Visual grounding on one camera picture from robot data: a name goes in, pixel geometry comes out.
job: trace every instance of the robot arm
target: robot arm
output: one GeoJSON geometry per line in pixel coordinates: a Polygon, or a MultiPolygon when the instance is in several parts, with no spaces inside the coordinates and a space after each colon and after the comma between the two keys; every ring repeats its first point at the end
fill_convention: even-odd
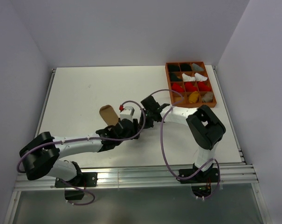
{"type": "MultiPolygon", "coordinates": [[[[152,96],[141,101],[146,114],[145,128],[153,127],[154,121],[160,122],[162,117],[171,109],[169,104],[159,105],[152,96]]],[[[71,142],[73,138],[51,136],[49,132],[38,135],[27,146],[20,151],[20,156],[44,143],[60,141],[59,144],[52,144],[28,154],[23,159],[23,165],[27,178],[36,180],[45,175],[61,178],[76,186],[82,178],[82,172],[76,162],[62,161],[61,158],[84,152],[103,152],[114,149],[122,141],[110,139],[126,139],[134,136],[143,125],[144,118],[140,122],[133,119],[134,109],[125,107],[120,112],[120,121],[115,126],[108,126],[97,130],[95,133],[84,136],[82,140],[71,142]]],[[[214,157],[217,143],[225,133],[225,127],[211,111],[203,105],[200,108],[173,107],[165,119],[165,122],[175,122],[189,126],[191,132],[199,145],[199,155],[194,163],[194,168],[200,168],[204,163],[214,157]]],[[[213,163],[209,162],[201,170],[207,173],[212,169],[213,163]]]]}

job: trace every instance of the white wall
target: white wall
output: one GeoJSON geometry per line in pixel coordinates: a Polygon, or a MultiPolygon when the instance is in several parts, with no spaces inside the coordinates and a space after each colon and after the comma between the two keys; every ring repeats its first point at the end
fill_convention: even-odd
{"type": "Polygon", "coordinates": [[[12,4],[0,0],[0,223],[16,179],[18,152],[34,137],[49,75],[12,4]]]}
{"type": "Polygon", "coordinates": [[[282,0],[249,2],[218,76],[245,158],[282,224],[282,0]]]}
{"type": "Polygon", "coordinates": [[[58,67],[217,64],[249,0],[11,0],[58,67]]]}

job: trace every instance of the red object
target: red object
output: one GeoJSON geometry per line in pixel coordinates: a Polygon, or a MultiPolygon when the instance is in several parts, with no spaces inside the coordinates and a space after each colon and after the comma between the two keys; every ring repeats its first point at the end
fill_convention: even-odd
{"type": "Polygon", "coordinates": [[[198,82],[198,88],[200,91],[211,91],[211,88],[204,84],[204,82],[198,82]]]}
{"type": "Polygon", "coordinates": [[[197,87],[194,87],[191,82],[187,82],[184,84],[187,92],[195,92],[198,91],[197,87]]]}
{"type": "Polygon", "coordinates": [[[180,85],[178,85],[177,83],[174,83],[172,85],[172,90],[174,90],[176,92],[184,92],[183,88],[180,85]]]}

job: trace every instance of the purple cable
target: purple cable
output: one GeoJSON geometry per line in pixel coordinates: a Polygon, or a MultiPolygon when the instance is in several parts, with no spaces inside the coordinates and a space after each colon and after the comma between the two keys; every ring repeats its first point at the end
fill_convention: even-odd
{"type": "Polygon", "coordinates": [[[164,149],[164,141],[163,141],[163,127],[164,127],[164,122],[165,122],[166,116],[173,110],[173,107],[174,107],[176,104],[179,104],[180,102],[183,101],[183,96],[182,96],[179,92],[177,92],[177,91],[168,90],[168,89],[162,89],[162,90],[155,91],[155,92],[153,92],[152,94],[150,94],[150,96],[153,95],[153,94],[155,94],[155,93],[157,93],[157,92],[161,92],[161,91],[172,91],[172,92],[175,92],[175,93],[179,94],[179,95],[181,96],[181,98],[182,98],[180,101],[175,102],[175,103],[172,105],[172,107],[165,113],[165,115],[163,116],[163,118],[162,118],[162,120],[161,120],[161,124],[160,124],[160,146],[161,146],[161,152],[162,152],[162,155],[163,155],[163,158],[164,158],[164,161],[165,161],[165,165],[167,166],[167,168],[168,168],[168,170],[170,171],[170,173],[171,173],[174,177],[176,177],[176,179],[178,179],[178,180],[189,180],[189,179],[193,178],[195,175],[197,175],[197,173],[198,173],[199,171],[201,171],[201,170],[204,168],[204,166],[206,166],[208,163],[210,163],[210,162],[212,162],[212,161],[214,160],[214,161],[216,162],[217,167],[218,167],[219,178],[218,178],[218,182],[217,182],[217,185],[216,185],[215,190],[214,190],[209,196],[204,197],[204,198],[209,198],[209,197],[211,197],[211,196],[214,194],[214,192],[217,190],[217,188],[218,188],[218,186],[219,186],[219,184],[220,184],[220,165],[219,165],[219,163],[217,162],[216,159],[212,158],[212,159],[209,159],[207,162],[205,162],[196,172],[194,172],[192,175],[190,175],[190,176],[188,176],[188,177],[180,177],[180,176],[178,176],[178,175],[176,175],[176,174],[174,173],[174,171],[171,169],[171,167],[170,167],[170,165],[169,165],[169,163],[168,163],[168,161],[167,161],[167,159],[166,159],[166,157],[165,157],[165,149],[164,149]]]}
{"type": "MultiPolygon", "coordinates": [[[[91,137],[91,138],[87,138],[87,137],[86,137],[86,138],[78,138],[78,139],[69,139],[69,140],[65,140],[64,143],[77,142],[77,141],[86,141],[86,140],[127,141],[127,140],[134,139],[134,138],[137,137],[137,136],[142,132],[142,130],[144,129],[144,127],[145,127],[145,121],[146,121],[146,115],[145,115],[145,112],[144,112],[144,110],[142,109],[141,105],[138,104],[137,102],[135,102],[135,101],[133,101],[133,100],[127,100],[127,101],[123,102],[121,105],[124,105],[124,104],[126,104],[126,103],[134,103],[134,104],[136,104],[136,105],[140,108],[140,110],[141,110],[141,112],[142,112],[142,115],[143,115],[143,120],[144,120],[143,125],[142,125],[141,129],[138,131],[138,133],[136,133],[134,136],[132,136],[132,137],[130,137],[130,138],[125,138],[125,139],[111,139],[111,138],[104,138],[104,137],[91,137]]],[[[18,162],[18,164],[17,164],[17,167],[16,167],[16,170],[17,170],[19,173],[24,174],[25,171],[20,170],[20,165],[21,165],[21,163],[24,161],[24,159],[25,159],[29,154],[31,154],[32,152],[35,152],[35,151],[38,150],[38,149],[44,148],[44,147],[46,147],[46,146],[51,146],[51,145],[56,145],[56,144],[63,144],[63,141],[52,141],[52,142],[44,143],[44,144],[41,144],[41,145],[39,145],[39,146],[37,146],[37,147],[35,147],[35,148],[29,150],[29,151],[26,152],[26,153],[21,157],[21,159],[19,160],[19,162],[18,162]]],[[[91,194],[91,195],[93,196],[93,199],[92,199],[90,202],[88,202],[88,203],[73,203],[73,202],[69,202],[69,203],[74,204],[74,205],[88,205],[88,204],[91,204],[92,202],[94,202],[94,200],[95,200],[95,195],[94,195],[92,192],[90,192],[90,191],[88,191],[88,190],[85,190],[85,189],[81,189],[81,188],[77,188],[77,187],[75,187],[75,186],[72,186],[72,185],[70,185],[69,183],[67,183],[66,181],[62,180],[62,179],[61,179],[61,181],[62,181],[63,183],[65,183],[66,185],[68,185],[68,186],[74,188],[74,189],[77,189],[77,190],[86,192],[86,193],[91,194]]]]}

